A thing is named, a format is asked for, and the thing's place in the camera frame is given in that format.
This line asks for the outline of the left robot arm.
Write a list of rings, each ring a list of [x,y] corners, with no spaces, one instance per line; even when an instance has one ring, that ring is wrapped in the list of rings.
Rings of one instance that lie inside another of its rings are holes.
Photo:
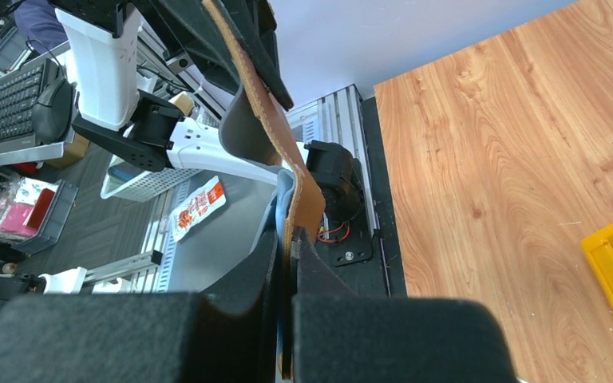
[[[280,75],[277,23],[267,1],[56,1],[76,62],[73,128],[130,164],[221,169],[202,152],[181,111],[136,84],[136,40],[147,22],[168,57],[186,53],[214,86],[233,96],[217,145],[233,168],[286,165],[295,189],[287,219],[312,227],[322,217],[345,223],[362,209],[352,155],[338,144],[300,144],[286,113],[294,102]]]

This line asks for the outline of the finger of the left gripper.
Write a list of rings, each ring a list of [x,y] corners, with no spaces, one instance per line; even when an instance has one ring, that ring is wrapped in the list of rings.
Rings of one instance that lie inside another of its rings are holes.
[[[277,22],[267,0],[224,0],[224,17],[257,74],[285,111],[294,107],[279,68]]]
[[[232,15],[242,1],[135,1],[169,53],[185,52],[205,80],[236,94],[243,87],[243,47]]]

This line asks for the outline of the brown leather card holder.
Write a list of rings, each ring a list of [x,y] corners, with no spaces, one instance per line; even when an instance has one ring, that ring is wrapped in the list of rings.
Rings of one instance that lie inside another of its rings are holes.
[[[280,165],[283,162],[289,165],[295,175],[295,193],[291,201],[283,238],[281,261],[281,282],[283,286],[280,293],[283,299],[281,314],[282,351],[280,354],[280,372],[286,380],[297,380],[295,372],[295,336],[294,319],[291,308],[292,297],[297,289],[297,266],[299,249],[305,242],[313,242],[311,230],[319,228],[321,215],[325,207],[321,190],[308,172],[307,166],[291,134],[281,107],[257,74],[250,58],[243,50],[240,58],[243,65],[243,90],[251,106],[254,116],[259,120],[271,147],[280,160],[271,160],[271,164]]]

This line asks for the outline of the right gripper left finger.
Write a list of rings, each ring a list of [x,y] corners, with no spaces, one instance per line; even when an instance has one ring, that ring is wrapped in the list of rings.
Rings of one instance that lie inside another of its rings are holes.
[[[22,295],[0,310],[0,382],[272,382],[277,244],[199,293]]]

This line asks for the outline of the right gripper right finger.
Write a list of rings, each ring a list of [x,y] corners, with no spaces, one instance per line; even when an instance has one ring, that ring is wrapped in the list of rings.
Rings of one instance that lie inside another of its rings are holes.
[[[292,298],[297,382],[514,382],[498,321],[479,302],[354,293],[298,229]]]

